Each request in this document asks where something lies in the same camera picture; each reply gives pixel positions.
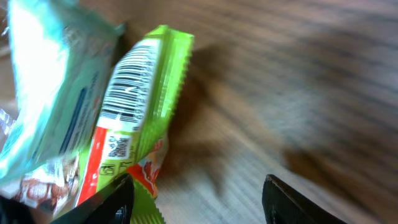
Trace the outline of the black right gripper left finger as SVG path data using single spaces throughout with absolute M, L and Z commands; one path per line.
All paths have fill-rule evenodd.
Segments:
M 129 224 L 133 206 L 133 178 L 123 174 L 52 224 Z

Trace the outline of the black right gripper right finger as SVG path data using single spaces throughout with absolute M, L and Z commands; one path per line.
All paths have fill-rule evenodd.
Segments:
M 266 176 L 262 206 L 267 224 L 346 224 L 273 174 Z

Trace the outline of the beige brown Pantree snack bag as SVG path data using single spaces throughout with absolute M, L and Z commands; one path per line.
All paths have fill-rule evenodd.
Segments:
M 79 188 L 78 115 L 16 122 L 1 111 L 1 195 L 57 214 Z

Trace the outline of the green snack packet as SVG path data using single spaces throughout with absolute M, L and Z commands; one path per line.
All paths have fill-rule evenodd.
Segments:
M 161 25 L 116 64 L 91 140 L 79 155 L 80 181 L 72 209 L 129 174 L 134 182 L 129 224 L 164 222 L 155 204 L 155 180 L 167 153 L 167 132 L 193 43 L 193 34 Z

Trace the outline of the light teal snack packet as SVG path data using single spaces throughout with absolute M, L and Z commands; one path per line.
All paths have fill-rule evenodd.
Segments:
M 122 26 L 76 1 L 10 0 L 8 36 L 18 117 L 1 150 L 1 182 L 90 140 Z

